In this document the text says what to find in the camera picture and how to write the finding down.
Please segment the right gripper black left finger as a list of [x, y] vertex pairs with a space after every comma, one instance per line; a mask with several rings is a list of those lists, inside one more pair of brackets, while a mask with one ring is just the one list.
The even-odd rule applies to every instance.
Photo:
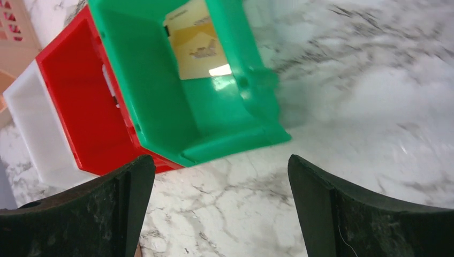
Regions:
[[58, 194], [1, 210], [1, 256], [134, 256], [156, 166], [142, 155]]

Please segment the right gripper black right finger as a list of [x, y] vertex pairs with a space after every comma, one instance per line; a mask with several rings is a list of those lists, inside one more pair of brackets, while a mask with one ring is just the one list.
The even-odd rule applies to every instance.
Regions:
[[453, 210], [391, 198], [298, 155], [287, 172], [309, 256], [453, 256]]

